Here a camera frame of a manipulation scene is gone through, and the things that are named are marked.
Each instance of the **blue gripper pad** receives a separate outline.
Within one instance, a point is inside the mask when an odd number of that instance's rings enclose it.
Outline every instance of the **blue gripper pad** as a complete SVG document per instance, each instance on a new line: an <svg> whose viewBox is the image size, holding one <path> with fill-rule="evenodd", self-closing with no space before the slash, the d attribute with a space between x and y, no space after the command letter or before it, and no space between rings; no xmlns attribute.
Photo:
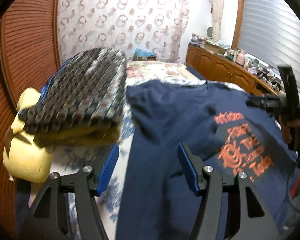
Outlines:
<svg viewBox="0 0 300 240"><path fill-rule="evenodd" d="M205 189L205 185L202 185L203 161L199 156L193 155L189 147L184 143L179 144L178 158L189 189L196 196L200 196L202 190Z"/></svg>
<svg viewBox="0 0 300 240"><path fill-rule="evenodd" d="M119 146L117 143L114 144L112 149L110 150L110 153L108 155L108 158L105 161L105 164L103 165L102 170L99 173L99 184L97 187L97 196L101 196L101 194L106 191L114 167L117 164L119 158Z"/></svg>

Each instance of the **bottle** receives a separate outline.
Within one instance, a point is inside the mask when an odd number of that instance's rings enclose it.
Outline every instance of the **bottle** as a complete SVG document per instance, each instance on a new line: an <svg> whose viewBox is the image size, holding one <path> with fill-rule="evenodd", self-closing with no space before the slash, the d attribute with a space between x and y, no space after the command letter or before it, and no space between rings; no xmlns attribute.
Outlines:
<svg viewBox="0 0 300 240"><path fill-rule="evenodd" d="M239 54L239 50L235 50L234 51L234 55L233 55L233 62L237 62L237 56Z"/></svg>
<svg viewBox="0 0 300 240"><path fill-rule="evenodd" d="M237 62L239 65L241 65L241 66L244 66L244 63L245 63L245 61L246 61L245 55L246 55L246 52L242 49L242 50L240 51L240 53L238 54L238 56L237 56L237 61L236 61L236 62Z"/></svg>

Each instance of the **cabinet door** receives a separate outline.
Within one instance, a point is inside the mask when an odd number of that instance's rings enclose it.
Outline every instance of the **cabinet door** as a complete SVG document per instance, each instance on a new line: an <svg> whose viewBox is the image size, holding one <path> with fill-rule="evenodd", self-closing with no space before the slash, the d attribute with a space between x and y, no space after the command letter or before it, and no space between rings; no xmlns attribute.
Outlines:
<svg viewBox="0 0 300 240"><path fill-rule="evenodd" d="M194 64L194 69L198 71L207 80L214 80L215 76L215 60L209 53L198 55L198 60Z"/></svg>
<svg viewBox="0 0 300 240"><path fill-rule="evenodd" d="M228 82L232 73L233 67L221 60L216 60L215 81Z"/></svg>
<svg viewBox="0 0 300 240"><path fill-rule="evenodd" d="M230 82L242 87L248 93L251 93L255 84L255 81L252 78L250 78L245 72L239 69L236 69L231 74Z"/></svg>
<svg viewBox="0 0 300 240"><path fill-rule="evenodd" d="M263 96L263 93L256 88L253 88L251 93L256 96Z"/></svg>
<svg viewBox="0 0 300 240"><path fill-rule="evenodd" d="M194 67L194 63L196 61L197 52L194 48L188 47L187 57L186 57L186 65Z"/></svg>

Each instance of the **pink container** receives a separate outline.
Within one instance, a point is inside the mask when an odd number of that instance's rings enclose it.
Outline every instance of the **pink container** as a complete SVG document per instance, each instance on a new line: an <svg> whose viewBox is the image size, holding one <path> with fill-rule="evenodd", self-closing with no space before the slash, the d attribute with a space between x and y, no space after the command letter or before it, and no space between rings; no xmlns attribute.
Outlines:
<svg viewBox="0 0 300 240"><path fill-rule="evenodd" d="M238 54L238 56L237 56L237 63L238 64L240 64L241 66L244 66L244 63L245 63L245 61L246 61L246 57L245 57L245 55L246 55L246 52L242 49L241 51L240 51L240 53Z"/></svg>

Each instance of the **yellow pillow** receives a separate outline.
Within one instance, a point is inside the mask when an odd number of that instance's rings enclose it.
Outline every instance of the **yellow pillow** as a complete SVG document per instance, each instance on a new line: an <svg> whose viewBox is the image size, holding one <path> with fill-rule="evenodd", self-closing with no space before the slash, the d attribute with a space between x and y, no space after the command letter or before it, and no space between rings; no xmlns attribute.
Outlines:
<svg viewBox="0 0 300 240"><path fill-rule="evenodd" d="M26 89L20 96L17 110L34 106L40 95L34 88ZM52 154L33 142L34 136L23 131L24 125L17 114L6 133L3 164L13 177L44 182L50 173Z"/></svg>

